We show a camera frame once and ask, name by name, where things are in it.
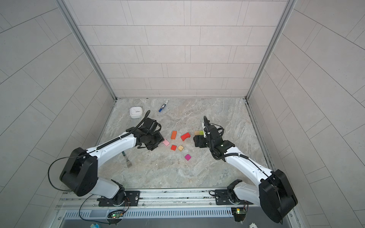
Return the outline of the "controller board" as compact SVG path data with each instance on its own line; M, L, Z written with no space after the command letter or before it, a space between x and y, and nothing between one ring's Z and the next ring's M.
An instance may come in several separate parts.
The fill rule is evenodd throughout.
M231 208L235 222L243 222L247 215L246 208Z
M120 219L124 216L125 210L112 211L107 215L108 219Z

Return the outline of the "metal fork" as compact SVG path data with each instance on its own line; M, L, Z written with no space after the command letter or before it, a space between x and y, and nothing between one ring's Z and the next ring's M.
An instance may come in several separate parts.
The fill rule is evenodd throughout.
M131 168L133 165L132 165L132 162L128 159L126 153L124 151L122 151L122 155L123 157L125 158L125 161L126 161L126 165L128 168Z

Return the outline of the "red arch block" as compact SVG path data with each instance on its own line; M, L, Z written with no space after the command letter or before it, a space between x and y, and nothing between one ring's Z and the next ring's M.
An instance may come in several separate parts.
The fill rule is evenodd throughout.
M181 140L184 142L186 139L188 139L190 137L191 137L191 135L189 133L186 133L186 134L181 136Z

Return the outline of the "orange wood block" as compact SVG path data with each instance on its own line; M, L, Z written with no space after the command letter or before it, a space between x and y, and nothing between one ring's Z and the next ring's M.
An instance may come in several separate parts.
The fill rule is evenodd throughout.
M175 140L177 136L177 131L172 131L171 139Z

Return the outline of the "pink wood block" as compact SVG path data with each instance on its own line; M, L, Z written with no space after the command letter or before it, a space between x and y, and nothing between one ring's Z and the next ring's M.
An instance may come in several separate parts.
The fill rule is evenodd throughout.
M169 143L166 139L163 141L163 144L164 144L166 147L170 145L170 143Z

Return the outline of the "magenta cube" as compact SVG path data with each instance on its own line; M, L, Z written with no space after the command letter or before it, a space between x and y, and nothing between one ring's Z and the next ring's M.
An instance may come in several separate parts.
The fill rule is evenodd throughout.
M189 161L189 160L191 159L191 156L190 156L189 154L187 154L187 155L185 156L185 159L186 159L187 161Z

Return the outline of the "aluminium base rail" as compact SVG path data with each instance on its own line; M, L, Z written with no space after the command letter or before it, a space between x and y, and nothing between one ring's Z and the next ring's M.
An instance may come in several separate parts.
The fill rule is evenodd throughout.
M227 188L188 188L188 189L129 189L128 199L119 206L101 202L102 196L87 194L78 197L73 193L63 193L56 204L57 210L78 209L151 209L151 208L207 208L238 207L250 205L260 207L259 191L253 186L244 185L239 189L243 196L239 203L229 199Z

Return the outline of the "right controller board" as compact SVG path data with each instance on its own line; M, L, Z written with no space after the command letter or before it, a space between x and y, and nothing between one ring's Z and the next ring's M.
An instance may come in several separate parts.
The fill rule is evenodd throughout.
M235 222L243 222L247 215L246 208L231 208Z

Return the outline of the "left controller board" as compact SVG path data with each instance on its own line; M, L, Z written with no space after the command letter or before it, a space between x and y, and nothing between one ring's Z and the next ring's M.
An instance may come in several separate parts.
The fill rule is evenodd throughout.
M107 215L108 219L120 219L124 216L125 210L112 211Z

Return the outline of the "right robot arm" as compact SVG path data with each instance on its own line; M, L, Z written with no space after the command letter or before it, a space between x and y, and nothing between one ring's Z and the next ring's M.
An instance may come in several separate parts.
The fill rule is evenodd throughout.
M253 185L235 180L228 188L231 203L247 201L258 205L275 223L283 218L298 204L293 188L281 170L272 171L250 159L238 147L228 140L223 140L224 128L211 123L207 118L202 123L203 135L196 135L194 143L199 148L209 148L212 157L222 160L237 168Z

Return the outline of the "blue whiteboard marker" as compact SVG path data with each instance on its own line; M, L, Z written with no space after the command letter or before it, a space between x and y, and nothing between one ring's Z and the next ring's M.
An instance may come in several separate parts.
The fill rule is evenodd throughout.
M166 100L163 104L162 104L162 106L160 107L160 109L159 109L159 112L162 112L162 110L166 107L166 105L168 104L168 100Z

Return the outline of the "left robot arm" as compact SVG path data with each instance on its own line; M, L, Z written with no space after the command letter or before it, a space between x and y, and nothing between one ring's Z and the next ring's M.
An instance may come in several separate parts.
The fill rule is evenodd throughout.
M87 194L100 196L100 206L120 206L127 198L123 185L115 180L100 178L99 168L134 147L154 150L164 141L160 131L161 125L156 120L145 117L136 127L127 129L102 145L89 149L76 148L67 159L60 181L79 197Z

